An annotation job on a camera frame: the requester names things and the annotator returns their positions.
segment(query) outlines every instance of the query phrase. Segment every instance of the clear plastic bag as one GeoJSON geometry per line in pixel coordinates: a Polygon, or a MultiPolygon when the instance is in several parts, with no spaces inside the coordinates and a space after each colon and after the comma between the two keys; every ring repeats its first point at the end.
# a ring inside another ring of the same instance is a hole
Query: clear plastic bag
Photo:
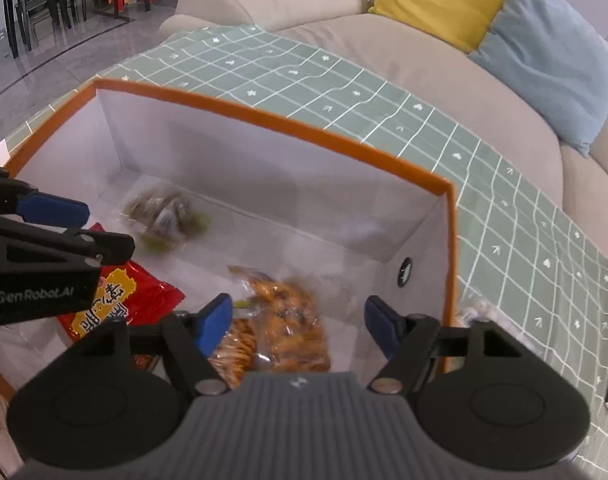
{"type": "Polygon", "coordinates": [[[246,267],[229,267],[250,294],[257,367],[276,372],[330,370],[326,333],[312,294],[246,267]]]}
{"type": "Polygon", "coordinates": [[[234,319],[213,354],[210,364],[231,388],[237,388],[253,368],[257,340],[247,319],[234,319]]]}
{"type": "Polygon", "coordinates": [[[147,247],[166,251],[204,231],[209,220],[194,211],[190,197],[177,188],[159,186],[139,193],[124,214],[147,247]]]}
{"type": "Polygon", "coordinates": [[[465,327],[469,327],[473,320],[494,321],[530,351],[536,355],[540,354],[530,342],[524,330],[476,290],[469,290],[460,302],[457,320],[460,325],[465,327]]]}

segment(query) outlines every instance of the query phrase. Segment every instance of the fried snack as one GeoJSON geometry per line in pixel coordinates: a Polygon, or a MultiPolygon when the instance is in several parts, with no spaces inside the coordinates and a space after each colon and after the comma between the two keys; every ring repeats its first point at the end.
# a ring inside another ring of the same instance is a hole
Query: fried snack
{"type": "Polygon", "coordinates": [[[273,370],[326,372],[331,367],[326,335],[313,297],[292,283],[250,280],[265,301],[260,314],[273,370]]]}
{"type": "Polygon", "coordinates": [[[251,324],[247,319],[234,319],[209,361],[229,387],[237,388],[252,368],[256,351],[251,324]]]}

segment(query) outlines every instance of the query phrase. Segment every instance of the light blue pillow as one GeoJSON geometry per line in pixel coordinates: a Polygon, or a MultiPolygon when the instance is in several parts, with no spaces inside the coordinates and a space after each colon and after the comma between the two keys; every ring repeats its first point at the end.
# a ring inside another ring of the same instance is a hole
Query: light blue pillow
{"type": "Polygon", "coordinates": [[[469,59],[588,156],[608,114],[608,43],[564,0],[504,0],[469,59]]]}

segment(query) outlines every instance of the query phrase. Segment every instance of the metal screw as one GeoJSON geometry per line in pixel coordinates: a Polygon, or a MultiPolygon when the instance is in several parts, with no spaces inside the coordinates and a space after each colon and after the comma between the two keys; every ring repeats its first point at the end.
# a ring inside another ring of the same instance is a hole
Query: metal screw
{"type": "Polygon", "coordinates": [[[95,269],[97,269],[97,267],[102,266],[100,262],[92,258],[84,258],[84,263],[87,264],[89,267],[95,267],[95,269]]]}
{"type": "Polygon", "coordinates": [[[202,379],[195,383],[195,389],[208,396],[216,396],[226,391],[226,383],[219,379],[202,379]]]}
{"type": "Polygon", "coordinates": [[[379,394],[394,395],[402,391],[404,384],[392,377],[380,377],[379,379],[375,379],[370,387],[379,394]]]}

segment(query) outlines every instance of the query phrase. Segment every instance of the red snack bag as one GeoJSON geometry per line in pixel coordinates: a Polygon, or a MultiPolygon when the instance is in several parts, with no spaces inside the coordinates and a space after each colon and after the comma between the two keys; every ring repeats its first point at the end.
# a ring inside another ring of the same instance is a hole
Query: red snack bag
{"type": "MultiPolygon", "coordinates": [[[[103,231],[100,224],[91,227],[103,231]]],[[[142,266],[129,260],[123,266],[103,267],[93,306],[76,314],[58,316],[73,341],[84,337],[107,317],[124,317],[127,324],[153,324],[170,313],[184,294],[173,285],[161,282],[142,266]]],[[[136,356],[139,368],[148,368],[150,356],[136,356]]]]}

